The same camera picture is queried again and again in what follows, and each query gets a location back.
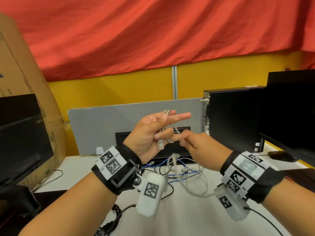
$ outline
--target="cardboard box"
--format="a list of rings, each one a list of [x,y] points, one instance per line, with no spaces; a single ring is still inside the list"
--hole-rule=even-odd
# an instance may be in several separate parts
[[[0,13],[0,98],[30,93],[36,95],[54,153],[53,157],[19,183],[33,189],[65,158],[65,122],[15,21]],[[4,208],[3,202],[0,202],[0,214],[1,208]]]

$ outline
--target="hand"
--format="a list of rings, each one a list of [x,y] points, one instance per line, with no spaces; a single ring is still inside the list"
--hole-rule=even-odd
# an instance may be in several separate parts
[[[229,148],[204,132],[196,134],[185,130],[182,135],[185,136],[185,139],[179,140],[180,145],[186,147],[192,158],[207,169],[220,171],[223,163],[232,153]]]
[[[157,140],[164,139],[164,145],[168,142],[166,138],[172,141],[178,141],[187,137],[187,134],[174,134],[172,127],[165,131],[158,132],[162,127],[176,123],[191,117],[190,113],[176,114],[175,110],[170,111],[169,115],[155,113],[148,115],[140,120],[129,136],[125,139],[124,145],[128,146],[139,156],[142,163],[147,163],[158,152]]]

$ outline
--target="gray partition panel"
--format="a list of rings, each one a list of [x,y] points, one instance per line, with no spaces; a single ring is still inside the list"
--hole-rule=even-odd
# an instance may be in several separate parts
[[[202,132],[201,98],[176,99],[148,103],[131,103],[92,108],[76,108],[68,111],[71,128],[80,155],[96,154],[96,147],[107,150],[116,146],[115,133],[131,131],[141,118],[165,109],[177,113],[191,112],[191,119],[177,123],[177,127],[191,127]]]

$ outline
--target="desk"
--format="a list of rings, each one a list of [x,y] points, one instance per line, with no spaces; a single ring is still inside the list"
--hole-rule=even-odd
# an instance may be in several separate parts
[[[272,150],[275,149],[266,145],[265,152]],[[71,188],[91,171],[91,167],[95,164],[97,158],[97,156],[66,157],[58,168],[63,170],[64,175],[42,187],[37,192]],[[284,170],[304,167],[300,163],[284,163],[284,167],[281,164],[281,162],[275,163],[274,165],[277,165],[277,167],[274,168]],[[221,183],[222,176],[219,172],[204,169],[203,173],[208,179],[210,190],[213,190]],[[43,183],[58,177],[60,174],[61,172],[59,171],[53,172]],[[205,187],[203,181],[198,179],[198,177],[191,178],[188,184],[196,192],[198,190],[201,191]],[[215,196],[207,199],[197,198],[189,195],[178,182],[174,182],[172,185],[174,193],[161,201],[154,221],[138,214],[135,208],[130,208],[124,212],[116,230],[111,235],[279,236],[279,233],[272,225],[254,212],[250,212],[245,220],[234,222]],[[167,192],[163,193],[163,196],[169,194],[171,190],[169,186]],[[121,209],[124,209],[128,205],[136,204],[138,197],[139,193],[136,190],[128,190],[118,197],[116,203]],[[283,235],[290,235],[262,205],[258,205],[252,200],[248,200],[248,204],[273,222]],[[116,215],[113,212],[109,212],[104,223],[112,221],[115,217]]]

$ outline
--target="red fabric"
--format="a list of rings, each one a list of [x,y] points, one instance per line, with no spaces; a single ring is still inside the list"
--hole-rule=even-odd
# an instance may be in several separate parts
[[[48,81],[299,45],[301,0],[1,0]]]
[[[315,0],[311,0],[305,24],[301,69],[315,69]]]

